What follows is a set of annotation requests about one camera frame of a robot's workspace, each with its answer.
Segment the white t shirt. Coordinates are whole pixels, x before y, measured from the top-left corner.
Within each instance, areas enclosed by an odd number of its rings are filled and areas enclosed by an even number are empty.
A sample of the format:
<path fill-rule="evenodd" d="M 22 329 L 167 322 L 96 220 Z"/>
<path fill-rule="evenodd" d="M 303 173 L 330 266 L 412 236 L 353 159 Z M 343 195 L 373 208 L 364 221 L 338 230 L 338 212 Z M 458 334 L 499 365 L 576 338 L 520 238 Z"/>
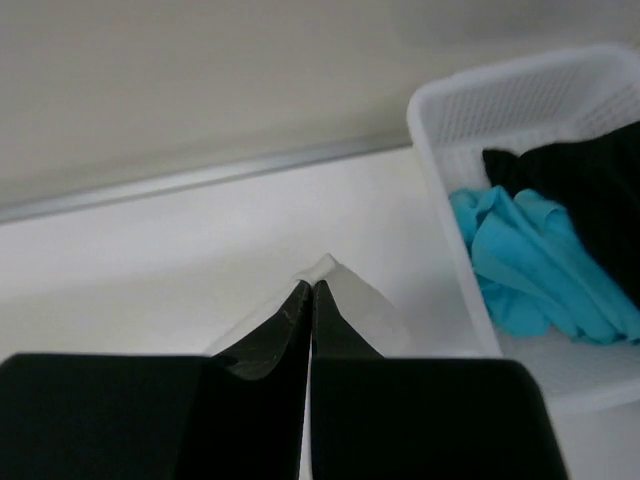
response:
<path fill-rule="evenodd" d="M 200 451 L 218 479 L 380 479 L 395 446 L 393 305 L 332 256 L 209 346 Z"/>

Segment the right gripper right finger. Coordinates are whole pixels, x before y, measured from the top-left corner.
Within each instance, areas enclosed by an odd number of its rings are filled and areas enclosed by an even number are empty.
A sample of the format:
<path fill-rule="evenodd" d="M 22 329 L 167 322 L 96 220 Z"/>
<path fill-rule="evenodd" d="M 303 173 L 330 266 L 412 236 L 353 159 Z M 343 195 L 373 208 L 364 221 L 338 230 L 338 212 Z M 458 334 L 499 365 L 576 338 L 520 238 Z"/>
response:
<path fill-rule="evenodd" d="M 386 358 L 314 289 L 316 479 L 564 479 L 541 391 L 520 363 Z"/>

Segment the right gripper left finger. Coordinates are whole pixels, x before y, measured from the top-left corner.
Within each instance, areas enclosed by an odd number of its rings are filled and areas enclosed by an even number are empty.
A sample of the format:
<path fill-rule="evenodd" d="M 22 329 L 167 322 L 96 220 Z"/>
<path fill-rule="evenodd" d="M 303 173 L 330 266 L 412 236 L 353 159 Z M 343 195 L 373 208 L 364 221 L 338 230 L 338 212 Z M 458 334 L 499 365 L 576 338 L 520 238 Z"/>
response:
<path fill-rule="evenodd" d="M 16 354 L 1 365 L 5 479 L 294 479 L 311 288 L 213 356 Z"/>

